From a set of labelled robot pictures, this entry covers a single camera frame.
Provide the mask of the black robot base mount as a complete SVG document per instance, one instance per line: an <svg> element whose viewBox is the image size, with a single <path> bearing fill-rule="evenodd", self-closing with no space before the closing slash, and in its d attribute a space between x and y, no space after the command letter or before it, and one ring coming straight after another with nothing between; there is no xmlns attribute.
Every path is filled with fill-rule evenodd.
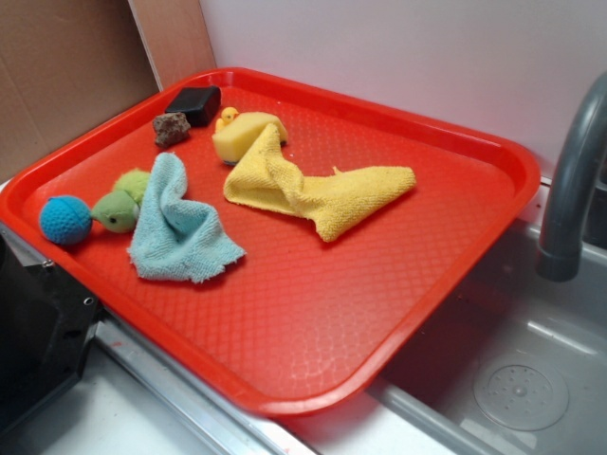
<svg viewBox="0 0 607 455"><path fill-rule="evenodd" d="M24 264L1 235L1 433L83 377L99 298L50 260Z"/></svg>

